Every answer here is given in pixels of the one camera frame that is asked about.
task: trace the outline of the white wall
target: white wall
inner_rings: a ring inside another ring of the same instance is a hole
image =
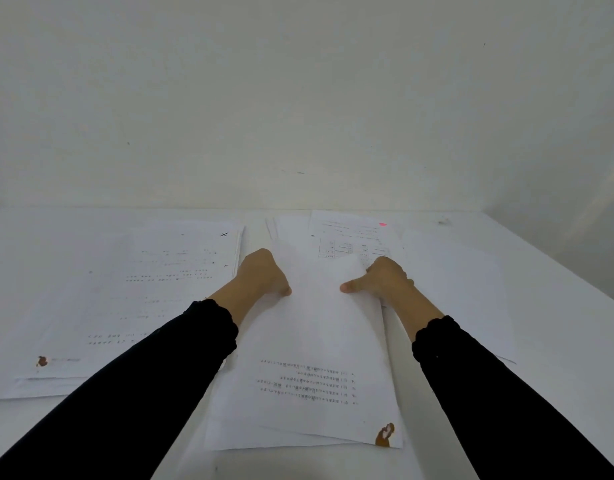
[[[0,0],[0,203],[485,209],[614,295],[612,175],[614,0]]]

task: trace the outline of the left hand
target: left hand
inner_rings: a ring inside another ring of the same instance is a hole
[[[281,296],[289,296],[292,293],[287,277],[267,249],[259,249],[247,255],[236,276],[255,286],[260,294],[279,293]]]

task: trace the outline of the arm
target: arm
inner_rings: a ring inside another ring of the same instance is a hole
[[[209,299],[67,396],[0,458],[0,478],[67,478],[84,470],[100,478],[150,478],[235,350],[238,325],[267,292],[291,289],[271,253],[259,250]]]
[[[378,258],[343,292],[368,290],[396,310],[412,350],[481,480],[614,479],[614,467],[542,396]]]

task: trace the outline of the white table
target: white table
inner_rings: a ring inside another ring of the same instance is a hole
[[[0,341],[43,291],[88,266],[86,249],[97,233],[119,232],[154,218],[238,219],[246,225],[244,257],[269,245],[265,217],[282,213],[308,211],[0,209]],[[400,228],[439,233],[499,258],[518,348],[518,366],[511,368],[614,464],[614,301],[484,214],[367,214]],[[447,223],[438,224],[445,218]],[[412,439],[404,450],[336,445],[199,452],[175,473],[205,411],[203,399],[155,478],[475,479],[397,317],[387,315],[385,327],[398,402]],[[60,400],[0,401],[0,455]]]

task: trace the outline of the black sleeve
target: black sleeve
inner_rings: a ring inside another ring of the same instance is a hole
[[[227,310],[195,301],[49,412],[0,458],[0,478],[151,478],[237,335]]]
[[[546,400],[449,316],[412,345],[481,480],[614,479],[614,466]]]

